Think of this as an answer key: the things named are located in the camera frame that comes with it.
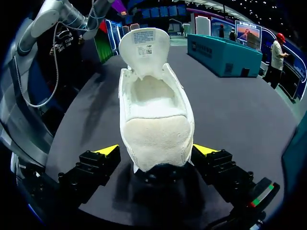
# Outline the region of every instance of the round platform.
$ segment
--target round platform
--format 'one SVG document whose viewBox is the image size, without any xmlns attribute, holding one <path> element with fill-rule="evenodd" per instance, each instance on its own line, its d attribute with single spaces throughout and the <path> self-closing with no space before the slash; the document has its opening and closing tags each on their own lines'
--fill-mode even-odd
<svg viewBox="0 0 307 230">
<path fill-rule="evenodd" d="M 283 199 L 281 155 L 297 126 L 294 116 L 261 78 L 218 78 L 186 53 L 186 46 L 172 46 L 168 62 L 194 112 L 194 143 L 226 149 L 238 166 L 254 172 L 255 182 L 268 177 L 280 184 L 265 210 L 269 217 Z M 46 173 L 57 180 L 86 150 L 119 144 L 121 163 L 81 210 L 125 225 L 160 226 L 167 221 L 195 229 L 228 215 L 232 206 L 192 167 L 187 177 L 168 188 L 151 189 L 136 181 L 119 131 L 118 81 L 120 69 L 126 67 L 120 56 L 112 57 L 102 66 L 103 73 L 87 82 L 57 131 Z"/>
</svg>

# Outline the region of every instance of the white cable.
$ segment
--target white cable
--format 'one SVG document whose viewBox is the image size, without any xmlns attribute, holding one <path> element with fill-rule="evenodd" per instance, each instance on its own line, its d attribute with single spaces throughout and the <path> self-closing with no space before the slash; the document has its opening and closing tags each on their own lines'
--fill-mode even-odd
<svg viewBox="0 0 307 230">
<path fill-rule="evenodd" d="M 96 14 L 96 11 L 95 11 L 95 6 L 94 6 L 94 0 L 92 0 L 92 8 L 93 8 L 93 13 L 94 13 L 94 17 L 96 19 L 96 28 L 93 29 L 93 30 L 96 30 L 98 27 L 99 27 L 99 20 L 98 20 L 98 17 L 97 17 L 97 14 Z M 24 101 L 31 107 L 33 108 L 40 108 L 44 105 L 46 105 L 53 97 L 53 95 L 55 94 L 56 90 L 57 90 L 57 87 L 58 87 L 58 83 L 59 83 L 59 68 L 58 68 L 58 61 L 57 61 L 57 55 L 56 55 L 56 34 L 57 34 L 57 27 L 59 25 L 59 23 L 62 23 L 63 24 L 63 21 L 59 21 L 57 22 L 56 26 L 55 26 L 55 29 L 54 29 L 54 33 L 53 33 L 53 41 L 52 41 L 52 46 L 53 46 L 53 55 L 54 55 L 54 62 L 55 62 L 55 66 L 56 66 L 56 72 L 57 72 L 57 82 L 56 82 L 56 86 L 51 94 L 51 96 L 48 98 L 48 100 L 46 100 L 44 103 L 42 104 L 38 104 L 38 105 L 35 105 L 35 104 L 31 104 L 24 96 L 23 94 L 23 88 L 22 88 L 22 85 L 21 85 L 21 76 L 20 76 L 20 73 L 19 73 L 19 69 L 18 69 L 18 64 L 17 64 L 17 59 L 16 59 L 16 56 L 14 56 L 14 62 L 15 62 L 15 68 L 16 68 L 16 72 L 17 72 L 17 79 L 18 79 L 18 83 L 19 83 L 19 88 L 20 88 L 20 92 L 21 92 L 21 95 L 23 96 L 24 98 Z M 80 29 L 80 28 L 73 28 L 73 27 L 70 27 L 70 26 L 66 26 L 70 29 L 74 29 L 74 30 L 81 30 L 81 31 L 91 31 L 91 30 L 88 30 L 88 29 Z"/>
</svg>

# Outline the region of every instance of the teal counter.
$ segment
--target teal counter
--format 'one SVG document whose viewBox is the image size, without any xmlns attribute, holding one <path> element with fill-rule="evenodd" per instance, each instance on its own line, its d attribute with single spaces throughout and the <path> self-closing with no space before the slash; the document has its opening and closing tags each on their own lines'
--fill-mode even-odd
<svg viewBox="0 0 307 230">
<path fill-rule="evenodd" d="M 256 78 L 262 53 L 225 38 L 188 34 L 188 54 L 219 77 Z"/>
</svg>

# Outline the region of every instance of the white sneaker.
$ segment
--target white sneaker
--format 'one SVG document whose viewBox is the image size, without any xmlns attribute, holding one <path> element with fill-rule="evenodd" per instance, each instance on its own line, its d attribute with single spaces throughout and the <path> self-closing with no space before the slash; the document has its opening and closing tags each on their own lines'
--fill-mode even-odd
<svg viewBox="0 0 307 230">
<path fill-rule="evenodd" d="M 126 34 L 119 53 L 127 63 L 119 80 L 120 133 L 134 172 L 190 160 L 194 116 L 186 93 L 167 63 L 170 38 L 156 28 Z"/>
</svg>

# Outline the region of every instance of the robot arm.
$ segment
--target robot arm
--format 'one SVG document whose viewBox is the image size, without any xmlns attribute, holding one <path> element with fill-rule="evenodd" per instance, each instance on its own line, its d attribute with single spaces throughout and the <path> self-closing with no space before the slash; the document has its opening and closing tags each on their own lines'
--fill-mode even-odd
<svg viewBox="0 0 307 230">
<path fill-rule="evenodd" d="M 114 0 L 96 0 L 88 18 L 86 18 L 68 0 L 45 0 L 37 17 L 23 34 L 17 46 L 18 54 L 20 56 L 27 55 L 37 38 L 57 22 L 62 22 L 71 28 L 84 30 L 83 39 L 85 40 L 93 38 L 113 2 Z"/>
</svg>

